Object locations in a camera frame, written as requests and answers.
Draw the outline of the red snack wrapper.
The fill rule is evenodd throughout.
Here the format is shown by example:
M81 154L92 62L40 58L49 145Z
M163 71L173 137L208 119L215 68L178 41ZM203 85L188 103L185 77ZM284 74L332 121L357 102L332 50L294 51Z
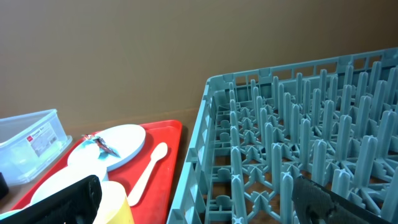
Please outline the red snack wrapper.
M91 141L94 142L102 151L114 156L114 157L120 157L119 153L117 152L117 150L115 150L113 147L111 147L110 145L108 145L105 140L100 137L100 136L96 136L96 135L92 135L92 134L84 134L83 138L86 141Z

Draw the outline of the green bowl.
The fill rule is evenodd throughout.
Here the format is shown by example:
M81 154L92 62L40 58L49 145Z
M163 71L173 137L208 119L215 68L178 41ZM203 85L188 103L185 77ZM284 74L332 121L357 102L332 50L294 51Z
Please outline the green bowl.
M11 210L11 211L2 213L2 214L0 214L0 220L3 220L3 219L5 219L5 218L7 218L7 217L10 217L10 216L12 216L12 215L18 213L19 211L20 211L20 209Z

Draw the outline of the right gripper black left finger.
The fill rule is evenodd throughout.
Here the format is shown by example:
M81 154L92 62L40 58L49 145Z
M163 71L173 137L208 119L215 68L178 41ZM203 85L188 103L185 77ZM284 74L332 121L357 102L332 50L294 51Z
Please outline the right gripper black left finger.
M93 223L102 199L101 182L89 175L1 220L1 224Z

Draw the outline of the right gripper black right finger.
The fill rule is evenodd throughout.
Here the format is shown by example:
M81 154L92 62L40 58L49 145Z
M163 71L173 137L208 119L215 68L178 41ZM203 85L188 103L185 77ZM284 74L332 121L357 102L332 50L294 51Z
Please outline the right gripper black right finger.
M294 180L292 201L300 224L389 224L304 176Z

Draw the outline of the yellow plastic cup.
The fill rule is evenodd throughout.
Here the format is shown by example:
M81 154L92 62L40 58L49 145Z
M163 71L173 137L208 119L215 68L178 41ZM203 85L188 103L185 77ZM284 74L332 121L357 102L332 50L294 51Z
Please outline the yellow plastic cup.
M102 198L93 224L134 224L124 187L119 182L101 183Z

